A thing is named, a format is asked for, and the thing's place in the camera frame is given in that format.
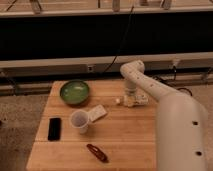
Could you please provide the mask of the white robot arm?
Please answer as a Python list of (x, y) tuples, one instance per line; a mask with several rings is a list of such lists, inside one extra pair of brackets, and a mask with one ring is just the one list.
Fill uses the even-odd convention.
[(156, 171), (207, 171), (203, 128), (206, 108), (192, 96), (144, 74), (141, 60), (123, 64), (125, 93), (141, 88), (158, 102), (156, 109)]

